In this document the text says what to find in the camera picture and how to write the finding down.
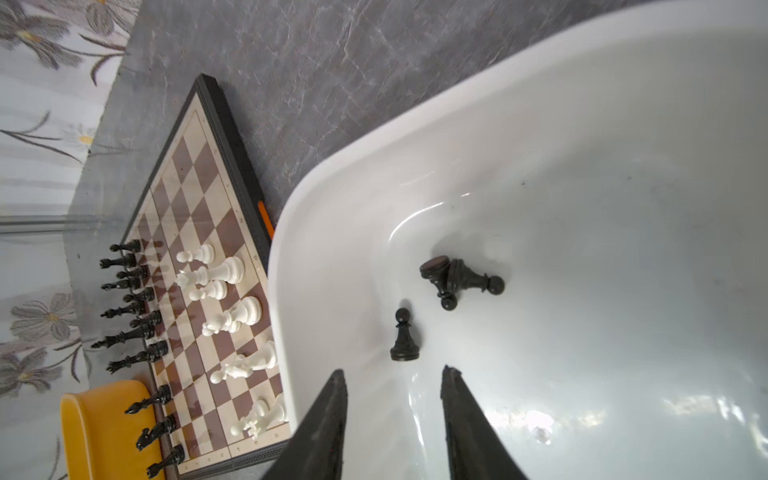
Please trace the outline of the white pawn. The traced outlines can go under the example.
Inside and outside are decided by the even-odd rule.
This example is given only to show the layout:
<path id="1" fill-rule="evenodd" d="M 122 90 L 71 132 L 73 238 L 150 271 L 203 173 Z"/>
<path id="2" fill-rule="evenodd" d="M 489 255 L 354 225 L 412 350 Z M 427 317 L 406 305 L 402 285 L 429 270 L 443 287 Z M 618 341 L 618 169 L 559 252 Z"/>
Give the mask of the white pawn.
<path id="1" fill-rule="evenodd" d="M 182 264 L 197 261 L 205 265 L 211 264 L 215 260 L 215 248 L 208 244 L 202 244 L 196 250 L 182 250 L 176 254 L 176 260 Z"/>
<path id="2" fill-rule="evenodd" d="M 203 299 L 223 300 L 228 295 L 228 285 L 221 280 L 212 280 L 207 285 L 200 288 L 192 288 L 189 293 L 191 301 L 201 301 Z"/>

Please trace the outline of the yellow plastic tray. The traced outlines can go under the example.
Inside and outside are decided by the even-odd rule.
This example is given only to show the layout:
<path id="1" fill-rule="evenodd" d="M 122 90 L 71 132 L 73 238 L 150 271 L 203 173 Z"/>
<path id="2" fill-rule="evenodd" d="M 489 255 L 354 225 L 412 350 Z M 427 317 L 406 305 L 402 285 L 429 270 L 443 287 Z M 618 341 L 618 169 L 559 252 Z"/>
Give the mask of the yellow plastic tray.
<path id="1" fill-rule="evenodd" d="M 160 444 L 140 451 L 136 441 L 155 415 L 145 409 L 125 410 L 149 396 L 138 380 L 121 380 L 60 401 L 60 418 L 67 473 L 70 479 L 145 479 L 147 468 L 162 460 Z"/>

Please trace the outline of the white king piece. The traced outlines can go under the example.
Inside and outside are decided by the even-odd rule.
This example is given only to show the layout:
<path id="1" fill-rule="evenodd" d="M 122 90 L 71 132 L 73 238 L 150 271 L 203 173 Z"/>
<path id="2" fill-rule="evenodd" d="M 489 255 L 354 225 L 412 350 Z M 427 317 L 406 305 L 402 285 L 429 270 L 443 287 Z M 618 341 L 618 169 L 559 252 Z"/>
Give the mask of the white king piece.
<path id="1" fill-rule="evenodd" d="M 237 257 L 228 257 L 221 264 L 208 268 L 200 267 L 190 272 L 180 272 L 175 283 L 185 289 L 194 285 L 206 286 L 212 281 L 218 280 L 229 284 L 239 283 L 245 273 L 243 261 Z"/>

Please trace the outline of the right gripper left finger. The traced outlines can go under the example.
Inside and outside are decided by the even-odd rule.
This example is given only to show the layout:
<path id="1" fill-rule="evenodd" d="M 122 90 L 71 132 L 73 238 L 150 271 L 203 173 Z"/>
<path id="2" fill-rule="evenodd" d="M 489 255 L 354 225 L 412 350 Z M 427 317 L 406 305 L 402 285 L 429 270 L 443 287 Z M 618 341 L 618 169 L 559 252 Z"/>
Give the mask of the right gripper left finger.
<path id="1" fill-rule="evenodd" d="M 263 479 L 340 479 L 347 408 L 344 372 L 336 369 Z"/>

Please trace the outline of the black rook on board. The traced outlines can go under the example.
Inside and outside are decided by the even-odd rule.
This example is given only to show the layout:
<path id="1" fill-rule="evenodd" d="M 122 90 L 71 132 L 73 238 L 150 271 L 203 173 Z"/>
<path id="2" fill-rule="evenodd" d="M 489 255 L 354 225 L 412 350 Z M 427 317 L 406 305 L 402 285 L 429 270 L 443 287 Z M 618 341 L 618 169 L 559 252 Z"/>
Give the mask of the black rook on board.
<path id="1" fill-rule="evenodd" d="M 126 243 L 115 243 L 109 246 L 111 252 L 131 252 L 139 253 L 143 249 L 140 239 L 132 239 Z"/>

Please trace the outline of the white rook piece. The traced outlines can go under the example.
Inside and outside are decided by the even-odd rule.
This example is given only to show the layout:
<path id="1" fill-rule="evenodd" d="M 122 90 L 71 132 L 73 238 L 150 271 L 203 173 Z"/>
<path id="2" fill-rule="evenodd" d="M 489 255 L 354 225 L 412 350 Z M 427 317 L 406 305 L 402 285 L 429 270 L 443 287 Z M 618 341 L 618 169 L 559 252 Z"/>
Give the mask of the white rook piece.
<path id="1" fill-rule="evenodd" d="M 274 403 L 269 406 L 265 399 L 259 398 L 253 405 L 248 415 L 235 422 L 230 427 L 233 436 L 249 435 L 256 440 L 271 426 L 287 421 L 286 403 L 283 394 L 275 397 Z"/>

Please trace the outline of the white bishop piece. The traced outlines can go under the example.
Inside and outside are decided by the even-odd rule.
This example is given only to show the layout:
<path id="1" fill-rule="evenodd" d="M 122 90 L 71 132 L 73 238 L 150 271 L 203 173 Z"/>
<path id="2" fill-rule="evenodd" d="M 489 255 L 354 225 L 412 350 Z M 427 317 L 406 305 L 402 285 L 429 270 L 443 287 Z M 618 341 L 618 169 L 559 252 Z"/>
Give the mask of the white bishop piece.
<path id="1" fill-rule="evenodd" d="M 236 333 L 242 326 L 255 325 L 261 317 L 261 302 L 253 296 L 244 297 L 231 308 L 209 318 L 202 326 L 202 334 L 211 337 L 222 332 Z"/>

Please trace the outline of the black pawn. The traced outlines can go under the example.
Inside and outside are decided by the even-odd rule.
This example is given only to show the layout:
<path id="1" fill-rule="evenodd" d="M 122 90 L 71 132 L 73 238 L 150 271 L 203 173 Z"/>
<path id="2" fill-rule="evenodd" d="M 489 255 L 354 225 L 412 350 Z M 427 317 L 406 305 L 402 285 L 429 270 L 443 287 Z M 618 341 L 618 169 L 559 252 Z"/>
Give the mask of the black pawn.
<path id="1" fill-rule="evenodd" d="M 147 265 L 139 265 L 134 269 L 123 270 L 117 273 L 118 279 L 136 278 L 146 279 L 149 276 L 149 269 Z"/>
<path id="2" fill-rule="evenodd" d="M 458 299 L 456 295 L 450 291 L 439 290 L 438 297 L 440 298 L 441 307 L 446 311 L 453 311 L 458 305 Z"/>
<path id="3" fill-rule="evenodd" d="M 401 307 L 395 313 L 397 322 L 397 338 L 390 349 L 393 361 L 413 361 L 419 358 L 420 348 L 411 335 L 411 313 L 408 308 Z"/>
<path id="4" fill-rule="evenodd" d="M 110 374 L 114 374 L 121 369 L 129 368 L 137 363 L 156 362 L 160 360 L 167 353 L 168 353 L 168 343 L 165 340 L 158 341 L 152 344 L 148 344 L 145 350 L 142 350 L 135 355 L 129 355 L 121 360 L 111 361 L 108 364 L 106 370 Z"/>
<path id="5" fill-rule="evenodd" d="M 123 296 L 123 301 L 126 303 L 132 302 L 149 302 L 155 299 L 154 289 L 146 287 L 137 293 L 127 293 Z"/>
<path id="6" fill-rule="evenodd" d="M 131 328 L 139 327 L 155 327 L 162 322 L 162 314 L 159 310 L 154 310 L 144 317 L 138 317 L 131 320 L 129 325 Z"/>

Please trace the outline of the black knight near edge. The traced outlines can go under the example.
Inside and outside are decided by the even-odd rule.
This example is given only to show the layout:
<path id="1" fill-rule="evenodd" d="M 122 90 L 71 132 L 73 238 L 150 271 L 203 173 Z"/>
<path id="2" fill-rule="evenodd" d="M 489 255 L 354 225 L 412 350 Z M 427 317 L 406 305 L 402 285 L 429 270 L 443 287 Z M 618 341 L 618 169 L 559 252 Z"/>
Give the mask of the black knight near edge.
<path id="1" fill-rule="evenodd" d="M 136 441 L 136 448 L 139 451 L 147 448 L 156 440 L 159 440 L 163 435 L 170 435 L 178 428 L 178 423 L 175 415 L 168 415 L 161 421 L 156 423 L 151 429 L 144 428 L 140 436 Z"/>

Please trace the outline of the black queen on board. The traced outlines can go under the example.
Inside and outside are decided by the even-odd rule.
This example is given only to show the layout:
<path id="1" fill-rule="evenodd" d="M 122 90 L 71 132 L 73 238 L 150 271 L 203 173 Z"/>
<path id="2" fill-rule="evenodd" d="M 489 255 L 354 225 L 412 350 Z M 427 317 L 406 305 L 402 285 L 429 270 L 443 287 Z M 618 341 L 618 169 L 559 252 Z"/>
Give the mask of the black queen on board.
<path id="1" fill-rule="evenodd" d="M 101 316 L 103 318 L 114 318 L 122 315 L 143 315 L 146 312 L 146 304 L 144 302 L 131 302 L 130 304 L 118 308 L 107 309 Z"/>

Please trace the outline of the black chess piece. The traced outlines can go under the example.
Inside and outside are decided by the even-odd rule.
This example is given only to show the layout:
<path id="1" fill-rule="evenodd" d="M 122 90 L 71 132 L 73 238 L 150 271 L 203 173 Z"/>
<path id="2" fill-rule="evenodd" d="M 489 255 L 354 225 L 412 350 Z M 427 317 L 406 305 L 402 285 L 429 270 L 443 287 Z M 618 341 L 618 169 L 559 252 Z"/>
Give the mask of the black chess piece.
<path id="1" fill-rule="evenodd" d="M 441 255 L 426 261 L 419 267 L 421 277 L 436 287 L 440 297 L 456 295 L 467 289 L 480 289 L 492 295 L 500 295 L 505 290 L 504 280 L 497 276 L 478 274 L 461 259 L 451 259 Z"/>

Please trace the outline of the black knight on board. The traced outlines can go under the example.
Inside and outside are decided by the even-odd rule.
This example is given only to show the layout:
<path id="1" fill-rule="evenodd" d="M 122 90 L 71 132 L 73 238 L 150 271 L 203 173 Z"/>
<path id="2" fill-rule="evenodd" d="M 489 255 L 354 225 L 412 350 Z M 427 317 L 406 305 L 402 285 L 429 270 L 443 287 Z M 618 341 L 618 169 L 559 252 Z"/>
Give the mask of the black knight on board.
<path id="1" fill-rule="evenodd" d="M 116 259 L 101 259 L 99 265 L 102 269 L 111 267 L 134 268 L 137 266 L 137 261 L 133 253 L 128 253 Z"/>

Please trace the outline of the white plastic tray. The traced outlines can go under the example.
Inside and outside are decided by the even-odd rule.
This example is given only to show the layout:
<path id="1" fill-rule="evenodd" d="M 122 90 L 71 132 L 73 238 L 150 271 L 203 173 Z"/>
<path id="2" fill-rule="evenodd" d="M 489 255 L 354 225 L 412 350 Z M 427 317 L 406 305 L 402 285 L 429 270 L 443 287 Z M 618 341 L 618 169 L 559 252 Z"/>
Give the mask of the white plastic tray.
<path id="1" fill-rule="evenodd" d="M 444 310 L 441 255 L 504 292 Z M 448 477 L 445 366 L 531 479 L 765 478 L 766 3 L 605 15 L 365 135 L 288 199 L 268 297 L 290 418 L 345 374 L 347 479 Z"/>

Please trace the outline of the black bishop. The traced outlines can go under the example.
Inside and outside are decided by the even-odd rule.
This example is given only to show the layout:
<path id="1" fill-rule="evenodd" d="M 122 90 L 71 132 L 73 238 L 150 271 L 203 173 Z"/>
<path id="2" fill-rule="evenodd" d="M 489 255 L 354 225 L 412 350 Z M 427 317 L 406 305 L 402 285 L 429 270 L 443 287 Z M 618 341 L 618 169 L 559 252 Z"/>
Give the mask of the black bishop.
<path id="1" fill-rule="evenodd" d="M 105 291 L 109 290 L 136 290 L 142 286 L 142 282 L 139 278 L 126 277 L 118 279 L 112 283 L 104 283 L 101 285 L 101 289 Z"/>
<path id="2" fill-rule="evenodd" d="M 172 399 L 172 391 L 169 385 L 161 385 L 150 397 L 134 402 L 126 410 L 125 414 L 133 415 L 153 405 L 166 405 Z"/>

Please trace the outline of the brown folding chess board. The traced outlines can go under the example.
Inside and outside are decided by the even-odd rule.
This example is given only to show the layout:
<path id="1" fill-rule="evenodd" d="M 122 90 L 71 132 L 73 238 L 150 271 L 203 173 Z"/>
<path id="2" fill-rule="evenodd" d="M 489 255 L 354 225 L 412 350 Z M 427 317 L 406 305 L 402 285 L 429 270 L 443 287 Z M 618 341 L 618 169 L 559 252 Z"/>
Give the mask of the brown folding chess board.
<path id="1" fill-rule="evenodd" d="M 210 479 L 277 458 L 290 438 L 267 301 L 273 229 L 218 82 L 200 75 L 126 231 L 142 244 L 147 306 L 167 351 L 152 381 L 176 429 L 178 479 Z"/>

